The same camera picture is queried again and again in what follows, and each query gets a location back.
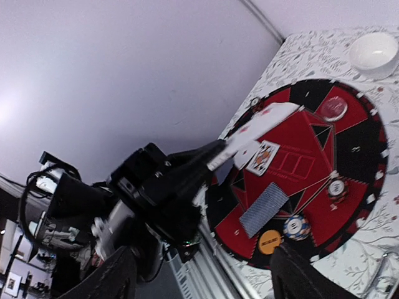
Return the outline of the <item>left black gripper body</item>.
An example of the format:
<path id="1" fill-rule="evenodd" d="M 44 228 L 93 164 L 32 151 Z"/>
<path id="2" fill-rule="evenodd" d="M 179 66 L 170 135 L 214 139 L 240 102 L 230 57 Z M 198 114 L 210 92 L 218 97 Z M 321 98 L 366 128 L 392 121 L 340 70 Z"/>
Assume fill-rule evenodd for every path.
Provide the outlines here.
<path id="1" fill-rule="evenodd" d="M 154 143 L 136 150 L 108 179 L 111 190 L 169 243 L 191 241 L 201 219 L 193 204 L 201 186 L 180 187 L 168 177 L 168 156 Z"/>

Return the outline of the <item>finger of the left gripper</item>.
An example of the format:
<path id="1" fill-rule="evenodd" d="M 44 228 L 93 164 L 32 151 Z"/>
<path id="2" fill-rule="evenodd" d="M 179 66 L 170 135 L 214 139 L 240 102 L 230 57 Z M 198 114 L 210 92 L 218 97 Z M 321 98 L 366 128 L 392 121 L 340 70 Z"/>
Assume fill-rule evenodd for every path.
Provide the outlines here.
<path id="1" fill-rule="evenodd" d="M 168 156 L 172 169 L 168 177 L 180 187 L 201 186 L 212 173 L 207 164 L 226 147 L 224 140 L 212 141 L 200 148 Z"/>

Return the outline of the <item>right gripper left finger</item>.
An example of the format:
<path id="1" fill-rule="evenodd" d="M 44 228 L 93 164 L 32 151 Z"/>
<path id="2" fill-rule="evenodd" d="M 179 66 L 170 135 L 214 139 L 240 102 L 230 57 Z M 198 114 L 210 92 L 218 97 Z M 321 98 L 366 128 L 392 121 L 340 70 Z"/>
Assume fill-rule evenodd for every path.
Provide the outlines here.
<path id="1" fill-rule="evenodd" d="M 64 299 L 134 298 L 137 263 L 129 247 L 120 247 L 85 280 L 61 296 Z"/>

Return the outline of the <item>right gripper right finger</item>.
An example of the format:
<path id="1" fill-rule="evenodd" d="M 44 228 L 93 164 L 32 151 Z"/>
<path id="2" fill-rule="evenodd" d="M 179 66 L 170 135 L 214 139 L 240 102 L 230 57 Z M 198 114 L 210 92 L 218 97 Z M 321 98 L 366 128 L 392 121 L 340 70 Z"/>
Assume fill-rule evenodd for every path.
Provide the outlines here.
<path id="1" fill-rule="evenodd" d="M 270 260 L 275 298 L 355 298 L 332 282 L 294 249 L 283 243 L 274 249 Z"/>

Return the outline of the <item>orange big blind button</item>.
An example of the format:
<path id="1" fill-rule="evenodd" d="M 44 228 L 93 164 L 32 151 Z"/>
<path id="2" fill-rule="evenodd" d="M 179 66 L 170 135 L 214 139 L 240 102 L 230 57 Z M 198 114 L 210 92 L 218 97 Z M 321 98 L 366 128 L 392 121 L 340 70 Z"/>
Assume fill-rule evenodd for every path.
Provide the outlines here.
<path id="1" fill-rule="evenodd" d="M 268 230 L 259 238 L 259 251 L 264 255 L 271 255 L 275 248 L 282 243 L 281 234 L 277 230 Z"/>

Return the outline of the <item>ace of diamonds card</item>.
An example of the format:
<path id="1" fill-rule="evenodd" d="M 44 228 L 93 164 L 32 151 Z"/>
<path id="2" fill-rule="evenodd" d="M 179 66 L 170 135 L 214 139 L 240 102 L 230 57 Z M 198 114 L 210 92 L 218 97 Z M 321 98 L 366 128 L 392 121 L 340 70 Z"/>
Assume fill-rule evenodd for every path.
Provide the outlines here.
<path id="1" fill-rule="evenodd" d="M 239 150 L 233 158 L 234 165 L 238 170 L 243 169 L 245 165 L 250 162 L 252 157 L 255 155 L 257 149 L 241 149 Z"/>

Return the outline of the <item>dealt blue playing cards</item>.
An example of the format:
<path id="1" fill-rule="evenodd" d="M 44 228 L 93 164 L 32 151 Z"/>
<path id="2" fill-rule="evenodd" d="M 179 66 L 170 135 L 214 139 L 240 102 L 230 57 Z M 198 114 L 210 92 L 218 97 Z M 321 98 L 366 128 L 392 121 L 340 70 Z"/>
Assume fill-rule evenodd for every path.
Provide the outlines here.
<path id="1" fill-rule="evenodd" d="M 276 183 L 270 183 L 239 218 L 246 235 L 253 238 L 288 200 L 289 196 Z"/>

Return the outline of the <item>red black 100 chip stack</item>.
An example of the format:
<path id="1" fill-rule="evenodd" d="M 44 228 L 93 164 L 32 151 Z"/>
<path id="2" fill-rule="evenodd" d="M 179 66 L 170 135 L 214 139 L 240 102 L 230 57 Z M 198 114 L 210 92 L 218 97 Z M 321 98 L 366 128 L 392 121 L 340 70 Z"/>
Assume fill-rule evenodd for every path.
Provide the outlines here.
<path id="1" fill-rule="evenodd" d="M 334 178 L 328 185 L 327 194 L 333 203 L 342 202 L 349 192 L 349 184 L 344 178 Z"/>

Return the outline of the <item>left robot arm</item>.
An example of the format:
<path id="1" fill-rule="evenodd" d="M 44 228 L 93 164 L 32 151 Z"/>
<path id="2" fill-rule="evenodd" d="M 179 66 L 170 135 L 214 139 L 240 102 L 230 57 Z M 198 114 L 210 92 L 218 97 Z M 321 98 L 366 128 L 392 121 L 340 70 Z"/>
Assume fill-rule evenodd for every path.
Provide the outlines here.
<path id="1" fill-rule="evenodd" d="M 216 140 L 167 155 L 149 143 L 131 154 L 106 183 L 87 185 L 76 168 L 62 161 L 39 171 L 30 183 L 61 170 L 48 218 L 91 231 L 104 275 L 148 280 L 165 254 L 161 242 L 177 249 L 193 243 L 201 222 L 201 209 L 193 201 L 225 147 L 223 140 Z"/>

